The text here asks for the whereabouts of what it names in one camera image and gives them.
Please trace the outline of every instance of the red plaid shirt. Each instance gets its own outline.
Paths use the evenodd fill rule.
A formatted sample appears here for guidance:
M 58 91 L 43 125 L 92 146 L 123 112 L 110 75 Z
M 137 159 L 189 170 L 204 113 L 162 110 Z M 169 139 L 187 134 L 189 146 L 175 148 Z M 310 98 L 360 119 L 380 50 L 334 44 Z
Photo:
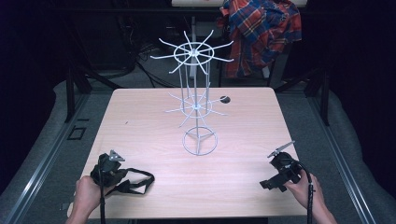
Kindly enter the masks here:
M 244 77 L 259 71 L 301 40 L 300 12 L 291 1 L 226 0 L 221 12 L 228 17 L 233 40 L 226 77 Z

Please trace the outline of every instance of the cable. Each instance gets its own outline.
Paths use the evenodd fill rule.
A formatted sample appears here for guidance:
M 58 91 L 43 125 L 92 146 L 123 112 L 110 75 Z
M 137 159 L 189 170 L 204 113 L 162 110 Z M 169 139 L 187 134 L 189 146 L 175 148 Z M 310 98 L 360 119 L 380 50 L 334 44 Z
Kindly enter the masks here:
M 99 165 L 99 183 L 100 183 L 100 222 L 101 224 L 106 224 L 106 217 L 105 217 L 105 194 L 104 194 L 104 183 L 102 178 L 102 162 L 99 158 L 98 160 Z
M 299 164 L 303 170 L 306 173 L 306 178 L 308 179 L 308 205 L 306 208 L 306 223 L 311 224 L 312 223 L 312 207 L 313 207 L 313 201 L 314 201 L 314 184 L 312 183 L 312 178 L 311 174 L 309 173 L 308 169 L 300 162 L 295 159 L 284 159 L 282 161 L 291 161 L 291 162 L 296 162 Z
M 153 88 L 155 88 L 154 82 L 163 86 L 163 87 L 167 87 L 167 88 L 179 88 L 179 86 L 176 86 L 170 82 L 167 82 L 159 77 L 156 77 L 155 75 L 151 74 L 150 72 L 148 72 L 141 63 L 136 62 L 137 66 L 148 76 L 151 85 Z

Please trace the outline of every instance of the wooden table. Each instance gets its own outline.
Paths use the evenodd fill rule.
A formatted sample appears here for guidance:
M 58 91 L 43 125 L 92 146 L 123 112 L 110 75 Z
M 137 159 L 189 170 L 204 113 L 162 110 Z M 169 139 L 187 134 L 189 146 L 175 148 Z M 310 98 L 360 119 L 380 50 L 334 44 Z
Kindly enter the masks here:
M 184 133 L 195 125 L 180 111 L 180 89 L 114 91 L 82 175 L 89 175 L 99 155 L 118 152 L 133 167 L 155 175 L 145 195 L 113 194 L 106 199 L 106 218 L 206 218 L 303 216 L 306 210 L 289 190 L 263 189 L 259 182 L 277 174 L 267 156 L 290 142 L 290 134 L 269 88 L 212 88 L 215 102 L 205 123 L 218 145 L 205 156 L 190 154 Z M 298 159 L 295 149 L 286 151 Z M 138 175 L 127 175 L 132 180 Z M 90 218 L 99 218 L 96 209 Z

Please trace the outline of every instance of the small black object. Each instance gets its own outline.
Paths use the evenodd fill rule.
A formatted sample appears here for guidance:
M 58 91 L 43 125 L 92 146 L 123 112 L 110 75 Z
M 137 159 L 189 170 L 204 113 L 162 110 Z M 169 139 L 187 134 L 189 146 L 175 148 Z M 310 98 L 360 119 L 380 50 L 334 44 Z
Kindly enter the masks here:
M 270 163 L 279 171 L 279 174 L 260 182 L 264 189 L 279 188 L 283 192 L 286 190 L 283 184 L 287 181 L 291 180 L 294 184 L 300 181 L 299 173 L 303 168 L 289 153 L 279 152 Z
M 231 102 L 231 99 L 230 99 L 230 97 L 228 97 L 228 96 L 221 96 L 221 97 L 220 97 L 220 101 L 221 101 L 222 103 L 224 103 L 224 104 L 228 104 L 228 103 Z
M 115 186 L 119 184 L 128 173 L 127 171 L 119 170 L 120 166 L 121 163 L 112 161 L 110 157 L 104 153 L 99 156 L 99 162 L 91 171 L 91 177 L 95 184 L 100 185 L 99 175 L 102 175 L 102 181 L 105 187 Z

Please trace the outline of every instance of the black strap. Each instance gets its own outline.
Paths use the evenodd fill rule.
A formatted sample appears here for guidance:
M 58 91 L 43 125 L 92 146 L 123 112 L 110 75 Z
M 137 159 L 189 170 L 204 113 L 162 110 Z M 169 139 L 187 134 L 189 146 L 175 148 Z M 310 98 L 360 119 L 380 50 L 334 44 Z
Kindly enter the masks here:
M 144 180 L 142 180 L 142 181 L 140 181 L 138 183 L 131 183 L 131 181 L 125 180 L 124 182 L 122 182 L 119 185 L 117 185 L 114 189 L 109 191 L 107 195 L 109 195 L 113 191 L 118 191 L 118 192 L 121 192 L 121 193 L 131 193 L 131 194 L 145 194 L 146 191 L 148 190 L 149 186 L 155 180 L 154 175 L 152 175 L 151 173 L 146 172 L 146 171 L 140 171 L 140 170 L 136 170 L 134 168 L 122 169 L 120 171 L 121 172 L 125 172 L 125 173 L 128 173 L 128 171 L 131 171 L 131 172 L 134 172 L 134 173 L 139 173 L 139 174 L 148 176 L 148 179 L 144 179 Z M 142 186 L 145 186 L 145 185 L 146 185 L 146 187 L 145 187 L 145 191 L 143 193 L 133 190 L 133 189 L 137 189 L 137 188 L 140 188 Z

